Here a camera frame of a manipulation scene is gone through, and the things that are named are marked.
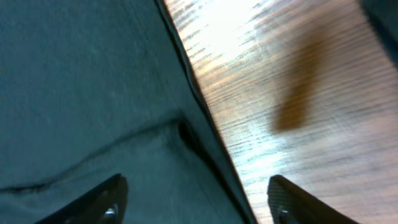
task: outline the wood grain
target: wood grain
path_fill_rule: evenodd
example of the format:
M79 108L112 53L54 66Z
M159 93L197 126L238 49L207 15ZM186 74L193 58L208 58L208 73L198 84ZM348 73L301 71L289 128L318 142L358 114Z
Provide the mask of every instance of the wood grain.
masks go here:
M259 223L282 174L398 222L398 73L354 0L166 0Z

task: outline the wooden surface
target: wooden surface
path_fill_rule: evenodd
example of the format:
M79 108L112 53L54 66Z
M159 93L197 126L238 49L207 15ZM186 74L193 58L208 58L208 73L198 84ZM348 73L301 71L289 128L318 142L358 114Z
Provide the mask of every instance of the wooden surface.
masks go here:
M166 0L259 223L282 174L398 223L398 73L353 0Z

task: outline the blue-gray cloth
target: blue-gray cloth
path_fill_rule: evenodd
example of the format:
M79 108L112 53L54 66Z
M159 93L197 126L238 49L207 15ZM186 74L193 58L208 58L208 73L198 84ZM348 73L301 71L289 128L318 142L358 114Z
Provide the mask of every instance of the blue-gray cloth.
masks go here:
M255 222L161 15L148 0L0 0L0 223L36 222L117 172L124 223Z
M362 0L361 4L390 59L398 66L398 1Z

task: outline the wooden table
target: wooden table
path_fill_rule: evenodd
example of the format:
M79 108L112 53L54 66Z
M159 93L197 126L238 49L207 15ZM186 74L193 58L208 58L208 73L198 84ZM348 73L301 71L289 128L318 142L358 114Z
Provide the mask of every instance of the wooden table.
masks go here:
M166 0L259 223L282 174L398 222L398 73L354 0Z

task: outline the dark fabric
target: dark fabric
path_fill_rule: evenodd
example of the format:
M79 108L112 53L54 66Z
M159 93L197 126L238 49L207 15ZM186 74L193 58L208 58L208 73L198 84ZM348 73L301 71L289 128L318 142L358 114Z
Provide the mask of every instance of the dark fabric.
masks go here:
M398 66L398 1L362 0L361 3L385 50Z
M37 221L115 172L126 220L254 221L154 1L0 0L0 54L3 223ZM178 143L181 118L232 197Z

